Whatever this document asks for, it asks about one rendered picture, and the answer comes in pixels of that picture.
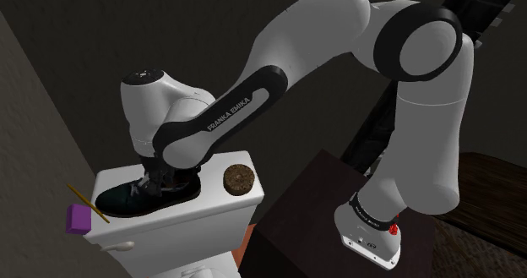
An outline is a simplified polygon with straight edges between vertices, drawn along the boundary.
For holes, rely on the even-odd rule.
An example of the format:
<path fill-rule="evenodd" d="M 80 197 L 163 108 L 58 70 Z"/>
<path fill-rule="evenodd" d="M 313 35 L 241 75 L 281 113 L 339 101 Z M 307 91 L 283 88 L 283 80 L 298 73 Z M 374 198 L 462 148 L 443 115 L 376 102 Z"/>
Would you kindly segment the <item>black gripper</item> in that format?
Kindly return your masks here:
<path fill-rule="evenodd" d="M 164 177 L 171 176 L 171 167 L 159 157 L 140 156 L 144 167 L 144 191 L 150 196 L 161 196 Z"/>

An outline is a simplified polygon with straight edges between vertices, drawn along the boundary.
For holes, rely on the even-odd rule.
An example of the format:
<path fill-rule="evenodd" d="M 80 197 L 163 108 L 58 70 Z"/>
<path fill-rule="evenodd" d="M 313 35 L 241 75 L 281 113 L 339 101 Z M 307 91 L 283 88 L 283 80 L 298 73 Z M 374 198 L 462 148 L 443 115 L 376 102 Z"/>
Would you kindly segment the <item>black shoe with white laces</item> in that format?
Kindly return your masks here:
<path fill-rule="evenodd" d="M 171 176 L 163 178 L 161 196 L 150 196 L 144 191 L 144 174 L 135 181 L 99 194 L 95 200 L 95 207 L 104 215 L 132 218 L 188 202 L 200 195 L 200 171 L 200 166 L 187 170 L 171 170 Z"/>

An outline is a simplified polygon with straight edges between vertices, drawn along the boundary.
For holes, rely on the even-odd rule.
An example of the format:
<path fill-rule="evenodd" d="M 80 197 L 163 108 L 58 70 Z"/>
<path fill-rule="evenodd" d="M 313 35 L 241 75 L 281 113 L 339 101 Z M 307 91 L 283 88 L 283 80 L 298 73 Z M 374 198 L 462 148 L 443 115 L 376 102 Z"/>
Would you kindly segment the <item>white toilet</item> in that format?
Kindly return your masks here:
<path fill-rule="evenodd" d="M 223 176 L 235 164 L 253 166 L 246 151 L 215 154 L 199 173 L 196 199 L 134 218 L 93 214 L 84 237 L 106 248 L 132 278 L 182 278 L 200 266 L 241 278 L 232 252 L 241 247 L 264 191 L 255 181 L 247 194 L 229 194 Z"/>

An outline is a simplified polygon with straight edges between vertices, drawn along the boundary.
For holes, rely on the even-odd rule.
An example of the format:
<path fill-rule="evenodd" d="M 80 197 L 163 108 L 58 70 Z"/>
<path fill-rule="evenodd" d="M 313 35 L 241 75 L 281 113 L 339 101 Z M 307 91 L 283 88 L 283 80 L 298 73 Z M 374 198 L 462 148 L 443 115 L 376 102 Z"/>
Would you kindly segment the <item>thin yellow stick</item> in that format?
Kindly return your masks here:
<path fill-rule="evenodd" d="M 110 224 L 110 221 L 93 205 L 85 196 L 83 196 L 76 188 L 71 184 L 66 183 L 66 186 L 84 203 L 87 204 L 103 221 Z"/>

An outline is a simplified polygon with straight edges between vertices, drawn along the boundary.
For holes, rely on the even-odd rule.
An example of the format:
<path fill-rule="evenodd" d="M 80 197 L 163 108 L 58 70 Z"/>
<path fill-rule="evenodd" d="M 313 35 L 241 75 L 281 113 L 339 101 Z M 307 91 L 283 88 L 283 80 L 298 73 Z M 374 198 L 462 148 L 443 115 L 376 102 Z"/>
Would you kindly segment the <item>purple cube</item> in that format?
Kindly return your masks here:
<path fill-rule="evenodd" d="M 91 208 L 71 204 L 67 209 L 66 233 L 85 235 L 91 231 Z"/>

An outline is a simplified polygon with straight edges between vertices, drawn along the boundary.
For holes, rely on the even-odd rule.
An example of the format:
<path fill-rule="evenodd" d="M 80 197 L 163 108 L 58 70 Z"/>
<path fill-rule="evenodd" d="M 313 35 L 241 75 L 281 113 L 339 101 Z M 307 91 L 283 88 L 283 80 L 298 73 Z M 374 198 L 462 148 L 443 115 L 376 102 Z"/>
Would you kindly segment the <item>brown round cork disc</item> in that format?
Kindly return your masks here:
<path fill-rule="evenodd" d="M 255 181 L 254 171 L 246 165 L 234 164 L 228 166 L 223 175 L 223 186 L 227 193 L 241 196 L 249 193 Z"/>

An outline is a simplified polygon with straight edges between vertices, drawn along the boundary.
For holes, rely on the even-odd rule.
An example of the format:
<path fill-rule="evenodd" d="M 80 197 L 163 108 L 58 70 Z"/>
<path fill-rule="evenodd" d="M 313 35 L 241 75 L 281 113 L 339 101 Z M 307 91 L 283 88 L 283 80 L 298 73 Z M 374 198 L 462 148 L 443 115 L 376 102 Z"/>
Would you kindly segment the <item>dark wooden table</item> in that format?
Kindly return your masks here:
<path fill-rule="evenodd" d="M 459 155 L 459 205 L 439 220 L 527 259 L 527 168 Z"/>

